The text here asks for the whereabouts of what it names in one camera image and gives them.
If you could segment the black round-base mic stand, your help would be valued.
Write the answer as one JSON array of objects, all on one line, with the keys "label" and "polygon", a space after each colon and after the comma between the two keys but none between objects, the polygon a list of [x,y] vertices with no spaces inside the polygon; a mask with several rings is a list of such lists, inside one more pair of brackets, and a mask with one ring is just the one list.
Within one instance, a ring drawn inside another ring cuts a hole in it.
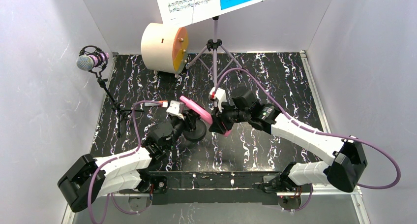
[{"label": "black round-base mic stand", "polygon": [[183,135],[186,140],[192,141],[192,142],[198,142],[201,141],[206,133],[207,133],[207,126],[206,124],[200,119],[202,122],[202,129],[196,130],[196,131],[183,131]]}]

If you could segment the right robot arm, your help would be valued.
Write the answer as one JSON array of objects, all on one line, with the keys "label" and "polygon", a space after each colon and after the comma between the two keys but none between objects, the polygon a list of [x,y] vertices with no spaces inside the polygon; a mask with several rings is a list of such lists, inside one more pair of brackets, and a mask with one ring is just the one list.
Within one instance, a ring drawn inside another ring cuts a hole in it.
[{"label": "right robot arm", "polygon": [[239,87],[226,101],[226,92],[212,88],[209,98],[216,102],[211,113],[211,132],[227,134],[234,124],[247,122],[254,129],[289,140],[312,152],[321,161],[289,164],[278,183],[286,188],[305,184],[331,184],[343,192],[352,192],[367,167],[361,143],[325,136],[321,131],[295,119],[289,119],[273,104],[261,103],[252,91]]}]

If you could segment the pink microphone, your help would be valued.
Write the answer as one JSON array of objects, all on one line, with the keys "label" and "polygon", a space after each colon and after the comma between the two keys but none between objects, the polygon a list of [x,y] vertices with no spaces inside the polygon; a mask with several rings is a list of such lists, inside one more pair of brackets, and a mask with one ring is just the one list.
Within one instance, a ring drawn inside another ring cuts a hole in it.
[{"label": "pink microphone", "polygon": [[185,104],[186,107],[195,111],[203,121],[209,124],[208,130],[210,132],[222,134],[225,137],[228,137],[231,134],[231,130],[227,129],[226,125],[220,120],[219,117],[213,116],[200,105],[185,96],[181,96],[179,99]]}]

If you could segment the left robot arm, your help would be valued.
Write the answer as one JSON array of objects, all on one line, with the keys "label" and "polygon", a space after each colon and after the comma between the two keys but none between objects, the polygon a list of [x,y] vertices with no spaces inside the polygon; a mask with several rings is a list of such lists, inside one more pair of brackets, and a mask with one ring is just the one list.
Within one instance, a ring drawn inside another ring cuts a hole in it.
[{"label": "left robot arm", "polygon": [[71,210],[77,213],[97,197],[149,184],[143,169],[163,159],[181,135],[190,141],[202,140],[207,131],[205,123],[212,122],[210,113],[192,109],[170,115],[170,119],[154,125],[139,149],[108,157],[79,157],[58,181]]}]

